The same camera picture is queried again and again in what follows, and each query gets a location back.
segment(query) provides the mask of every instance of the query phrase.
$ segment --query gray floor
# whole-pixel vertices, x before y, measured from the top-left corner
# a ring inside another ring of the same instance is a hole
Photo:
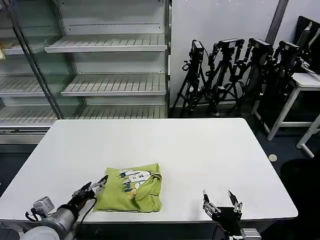
[[[266,155],[274,154],[277,155],[277,162],[272,163],[274,169],[279,174],[282,164],[292,159],[307,158],[301,150],[296,148],[297,142],[300,140],[302,135],[306,132],[306,128],[285,128],[280,129],[273,141],[268,141],[266,134],[262,131],[259,122],[250,115],[244,113],[241,115],[248,124],[250,125],[253,133],[257,140],[265,151]],[[205,115],[199,113],[192,115],[193,118],[204,118]],[[320,137],[314,135],[311,140],[307,143],[309,148],[316,151],[320,147]],[[21,166],[25,163],[29,155],[35,146],[31,145],[24,147],[23,150],[17,150],[12,146],[0,146],[0,196],[3,194],[5,189],[8,187],[12,179],[18,173]],[[10,229],[0,228],[0,240],[17,240],[19,239],[18,234]]]

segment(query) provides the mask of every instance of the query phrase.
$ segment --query tripod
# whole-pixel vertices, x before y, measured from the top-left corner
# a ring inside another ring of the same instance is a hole
[[[272,59],[272,72],[267,79],[265,97],[268,101],[280,100],[285,103],[290,94],[292,75],[300,69],[302,60],[300,48],[292,43],[281,41]]]
[[[209,56],[209,66],[210,70],[206,73],[208,81],[204,86],[205,97],[209,101],[209,107],[207,109],[208,113],[214,113],[216,116],[219,115],[217,110],[217,105],[222,101],[227,101],[227,95],[231,95],[238,103],[239,97],[237,93],[236,83],[242,78],[239,75],[236,75],[237,63],[240,62],[239,57],[243,44],[245,41],[243,39],[229,39],[220,41],[213,47],[212,54]],[[235,53],[234,65],[232,65],[232,55]],[[219,52],[222,52],[222,60],[218,63],[217,68],[215,69],[214,60]],[[223,86],[225,74],[229,70],[230,72],[230,83],[227,83]],[[216,75],[219,73],[216,83],[212,87],[212,83]]]
[[[246,63],[249,59],[250,52],[252,53],[250,62]],[[238,67],[240,68],[239,77],[242,79],[245,72],[249,68],[251,68],[251,70],[245,84],[242,82],[240,83],[242,95],[238,101],[238,104],[235,105],[229,111],[229,113],[231,113],[235,108],[241,109],[242,105],[249,98],[253,97],[253,103],[260,98],[263,93],[264,81],[268,75],[268,72],[272,69],[271,59],[273,52],[274,50],[272,45],[259,39],[249,39],[244,60],[238,64]]]
[[[199,91],[200,76],[202,78],[203,84],[206,84],[205,76],[202,70],[202,62],[204,59],[204,47],[202,46],[201,42],[196,40],[192,41],[189,56],[191,58],[190,61],[184,61],[185,65],[182,67],[182,70],[187,71],[187,74],[184,78],[179,92],[177,93],[176,99],[171,109],[170,117],[172,116],[172,112],[174,111],[179,98],[183,98],[182,109],[179,114],[180,118],[184,116],[186,109],[191,111],[193,109],[193,106],[195,105],[195,102],[199,102],[199,100],[201,99]]]

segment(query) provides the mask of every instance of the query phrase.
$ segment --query metal shelf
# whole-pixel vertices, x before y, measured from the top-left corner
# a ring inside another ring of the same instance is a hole
[[[50,106],[5,106],[0,109],[0,127],[50,127],[56,120]]]
[[[164,119],[166,106],[86,106],[81,114],[71,119]]]
[[[31,51],[34,54],[45,50],[45,39],[43,37],[31,37],[28,42]],[[24,51],[16,38],[0,39],[0,43],[4,46],[2,49],[4,55],[24,54]]]
[[[164,73],[81,74],[65,88],[63,96],[166,95]]]
[[[52,93],[59,93],[63,88],[65,75],[45,75]],[[0,76],[0,97],[45,97],[35,75]]]
[[[45,47],[47,53],[165,51],[162,34],[66,35]]]

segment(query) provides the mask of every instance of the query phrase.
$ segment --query shelving unit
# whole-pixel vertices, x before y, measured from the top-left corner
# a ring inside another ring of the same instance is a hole
[[[46,75],[51,91],[56,94],[64,88],[61,75]],[[1,97],[45,97],[35,75],[0,76]]]
[[[3,38],[0,43],[4,46],[4,55],[21,55],[24,54],[18,40],[16,38]],[[46,40],[43,37],[32,37],[29,41],[31,51],[36,54],[45,51]]]
[[[72,119],[164,119],[166,106],[87,106]]]
[[[166,95],[164,73],[77,75],[63,96],[148,96]]]
[[[5,106],[0,109],[0,125],[50,127],[57,120],[50,106]]]
[[[164,34],[67,35],[45,47],[47,53],[167,50]]]
[[[17,0],[14,10],[24,40],[52,94],[58,96],[67,85],[69,73],[63,59],[49,59],[45,52],[45,46],[52,44],[57,34],[52,2]],[[17,142],[23,143],[19,135],[23,136],[26,129],[28,134],[44,134],[57,117],[24,55],[8,14],[0,11],[0,48],[5,57],[0,60],[0,134],[13,133]],[[66,112],[72,114],[70,107]]]
[[[75,77],[61,95],[76,97],[85,106],[72,118],[166,118],[168,1],[55,4],[64,36],[44,49],[73,60]]]

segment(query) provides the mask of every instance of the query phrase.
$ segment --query folded shirt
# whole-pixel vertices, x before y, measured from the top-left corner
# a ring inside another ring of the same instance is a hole
[[[158,163],[126,169],[107,168],[108,180],[95,211],[158,212],[162,176]]]

